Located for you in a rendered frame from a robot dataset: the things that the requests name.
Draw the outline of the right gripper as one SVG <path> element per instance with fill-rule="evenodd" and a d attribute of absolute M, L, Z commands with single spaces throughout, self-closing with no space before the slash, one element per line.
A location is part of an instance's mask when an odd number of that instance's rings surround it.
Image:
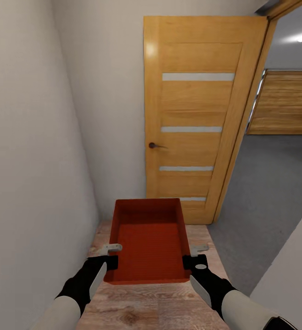
<path fill-rule="evenodd" d="M 182 257 L 185 270 L 191 270 L 191 265 L 195 261 L 204 262 L 208 266 L 207 258 L 205 254 L 198 254 L 198 257 L 191 257 L 190 255 Z"/>

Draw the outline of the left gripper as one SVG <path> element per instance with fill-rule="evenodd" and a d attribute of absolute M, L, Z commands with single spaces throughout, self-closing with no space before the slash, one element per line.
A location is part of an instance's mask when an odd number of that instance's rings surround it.
<path fill-rule="evenodd" d="M 118 255 L 115 256 L 104 256 L 104 258 L 108 261 L 108 270 L 116 270 L 118 269 Z"/>

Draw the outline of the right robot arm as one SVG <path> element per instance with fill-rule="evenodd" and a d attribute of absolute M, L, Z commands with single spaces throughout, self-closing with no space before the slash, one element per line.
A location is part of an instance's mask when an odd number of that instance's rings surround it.
<path fill-rule="evenodd" d="M 205 254 L 209 245 L 190 246 L 191 255 L 182 257 L 185 270 L 192 270 L 190 282 L 203 300 L 216 310 L 231 330 L 301 330 L 289 319 L 253 301 L 208 269 Z"/>

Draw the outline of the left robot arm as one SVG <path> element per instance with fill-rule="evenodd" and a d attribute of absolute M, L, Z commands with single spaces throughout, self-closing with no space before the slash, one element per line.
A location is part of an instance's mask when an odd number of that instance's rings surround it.
<path fill-rule="evenodd" d="M 100 256 L 91 256 L 64 285 L 61 293 L 26 330 L 75 330 L 108 270 L 118 269 L 120 244 L 105 244 Z"/>

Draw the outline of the storage box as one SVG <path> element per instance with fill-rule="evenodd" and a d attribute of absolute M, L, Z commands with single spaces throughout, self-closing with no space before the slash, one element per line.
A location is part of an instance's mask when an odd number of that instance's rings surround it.
<path fill-rule="evenodd" d="M 109 244 L 120 244 L 118 269 L 103 281 L 111 285 L 185 283 L 191 269 L 182 257 L 191 255 L 179 198 L 118 199 Z"/>

